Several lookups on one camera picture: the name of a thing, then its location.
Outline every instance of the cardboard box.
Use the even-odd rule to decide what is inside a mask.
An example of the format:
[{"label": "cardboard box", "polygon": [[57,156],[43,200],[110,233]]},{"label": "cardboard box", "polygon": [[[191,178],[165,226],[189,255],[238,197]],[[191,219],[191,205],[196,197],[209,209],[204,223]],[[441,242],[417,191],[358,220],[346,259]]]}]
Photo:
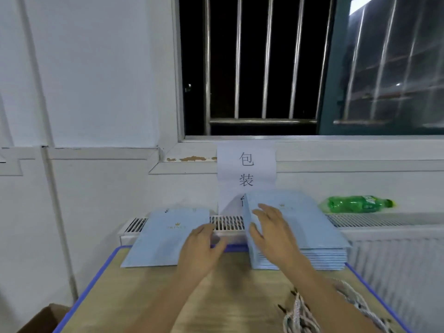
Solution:
[{"label": "cardboard box", "polygon": [[52,333],[69,310],[68,306],[49,304],[17,333]]}]

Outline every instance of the wooden table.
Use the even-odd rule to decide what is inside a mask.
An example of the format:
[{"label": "wooden table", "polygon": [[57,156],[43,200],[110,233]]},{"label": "wooden table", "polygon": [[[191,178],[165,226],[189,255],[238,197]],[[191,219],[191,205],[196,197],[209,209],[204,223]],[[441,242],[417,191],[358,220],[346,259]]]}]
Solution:
[{"label": "wooden table", "polygon": [[[120,268],[128,251],[114,251],[54,333],[121,333],[142,313],[175,266]],[[405,333],[348,268],[323,274],[347,281],[373,312],[392,320],[396,333]],[[225,253],[192,293],[172,332],[282,332],[284,314],[277,305],[292,307],[292,289],[280,271],[252,270],[247,252]]]}]

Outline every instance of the radiator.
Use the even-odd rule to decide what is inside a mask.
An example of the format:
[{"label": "radiator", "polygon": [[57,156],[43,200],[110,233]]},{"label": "radiator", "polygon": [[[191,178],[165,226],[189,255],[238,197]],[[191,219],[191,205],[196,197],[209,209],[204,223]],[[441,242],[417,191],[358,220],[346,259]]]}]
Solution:
[{"label": "radiator", "polygon": [[[414,333],[444,332],[444,213],[330,214],[350,241],[348,263]],[[211,216],[215,233],[245,243],[241,216]],[[131,245],[148,218],[119,232]]]}]

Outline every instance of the green plastic bottle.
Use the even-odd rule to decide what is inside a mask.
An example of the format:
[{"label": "green plastic bottle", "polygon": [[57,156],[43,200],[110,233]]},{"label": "green plastic bottle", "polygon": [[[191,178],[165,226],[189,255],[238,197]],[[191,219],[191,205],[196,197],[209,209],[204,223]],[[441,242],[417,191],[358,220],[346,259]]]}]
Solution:
[{"label": "green plastic bottle", "polygon": [[395,203],[375,196],[330,196],[320,205],[325,213],[374,213],[392,208]]}]

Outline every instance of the white paper sign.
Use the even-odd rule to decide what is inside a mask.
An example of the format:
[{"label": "white paper sign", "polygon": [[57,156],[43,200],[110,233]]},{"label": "white paper sign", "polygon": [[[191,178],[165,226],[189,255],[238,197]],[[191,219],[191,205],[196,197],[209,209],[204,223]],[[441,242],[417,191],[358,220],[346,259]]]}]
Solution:
[{"label": "white paper sign", "polygon": [[242,215],[243,196],[276,184],[276,151],[270,140],[218,143],[219,215]]}]

